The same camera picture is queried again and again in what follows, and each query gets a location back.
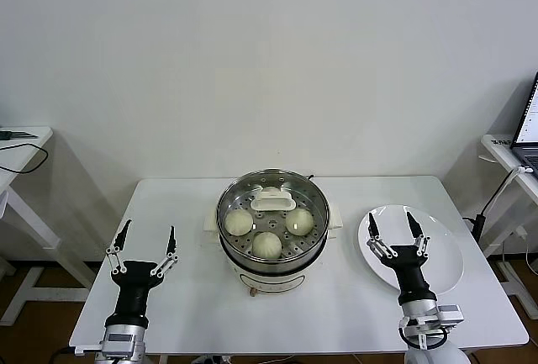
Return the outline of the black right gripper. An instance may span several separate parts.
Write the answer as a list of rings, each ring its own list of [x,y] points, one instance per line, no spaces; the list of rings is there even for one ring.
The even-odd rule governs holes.
[[[423,299],[436,301],[436,295],[430,290],[421,270],[429,257],[430,237],[424,234],[421,225],[409,211],[406,217],[414,237],[413,245],[386,245],[372,213],[368,214],[367,245],[379,260],[386,259],[385,266],[395,272],[400,289],[399,304]]]

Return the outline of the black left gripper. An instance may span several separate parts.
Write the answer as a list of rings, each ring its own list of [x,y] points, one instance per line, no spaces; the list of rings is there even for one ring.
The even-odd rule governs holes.
[[[121,253],[131,222],[128,219],[124,223],[106,250],[112,280],[119,286],[119,295],[114,312],[106,319],[105,326],[134,325],[147,329],[149,320],[145,314],[149,291],[160,285],[166,273],[179,261],[175,227],[171,226],[165,257],[158,264],[147,261],[124,262]]]

